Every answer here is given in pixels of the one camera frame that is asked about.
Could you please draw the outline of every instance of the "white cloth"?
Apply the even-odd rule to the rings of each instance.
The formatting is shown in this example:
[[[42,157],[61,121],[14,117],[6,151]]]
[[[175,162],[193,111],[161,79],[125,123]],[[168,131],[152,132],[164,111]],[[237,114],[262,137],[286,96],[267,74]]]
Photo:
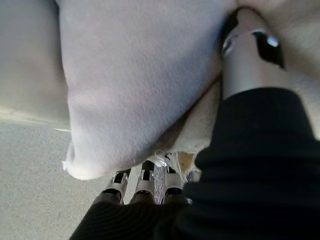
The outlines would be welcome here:
[[[318,0],[62,0],[68,172],[92,179],[132,167],[157,149],[206,147],[219,83],[195,101],[219,80],[219,32],[228,13],[243,5],[257,8],[278,33],[319,137]]]
[[[0,121],[69,129],[58,6],[0,0]]]
[[[196,153],[219,103],[219,33],[240,6],[282,40],[320,138],[319,0],[0,1],[0,119],[68,128],[78,179],[132,167],[156,150]],[[60,39],[63,69],[60,59]]]

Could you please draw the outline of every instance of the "fleece fabric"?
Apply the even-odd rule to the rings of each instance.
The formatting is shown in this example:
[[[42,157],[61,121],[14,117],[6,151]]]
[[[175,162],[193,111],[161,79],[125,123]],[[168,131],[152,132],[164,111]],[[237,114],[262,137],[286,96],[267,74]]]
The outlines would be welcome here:
[[[68,172],[92,179],[158,149],[208,146],[220,99],[219,36],[239,6],[257,9],[281,39],[319,137],[318,0],[61,0]]]

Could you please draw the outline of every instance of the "black fabric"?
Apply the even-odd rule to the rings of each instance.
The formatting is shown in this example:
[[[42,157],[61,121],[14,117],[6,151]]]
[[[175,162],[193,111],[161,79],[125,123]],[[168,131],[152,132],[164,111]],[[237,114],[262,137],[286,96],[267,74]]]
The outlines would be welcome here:
[[[91,206],[71,240],[148,240],[161,221],[173,218],[185,204],[118,205],[100,202]]]
[[[320,239],[320,143],[293,92],[222,102],[195,164],[200,182],[183,189],[191,206],[98,203],[71,239]]]

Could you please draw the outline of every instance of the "concrete floor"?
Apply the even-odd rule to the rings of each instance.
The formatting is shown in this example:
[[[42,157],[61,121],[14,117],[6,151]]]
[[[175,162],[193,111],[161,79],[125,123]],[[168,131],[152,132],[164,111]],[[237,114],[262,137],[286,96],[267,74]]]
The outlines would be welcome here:
[[[0,124],[0,239],[64,240],[103,190],[103,178],[80,181],[62,170],[71,136],[43,127]],[[125,202],[135,190],[131,171]]]

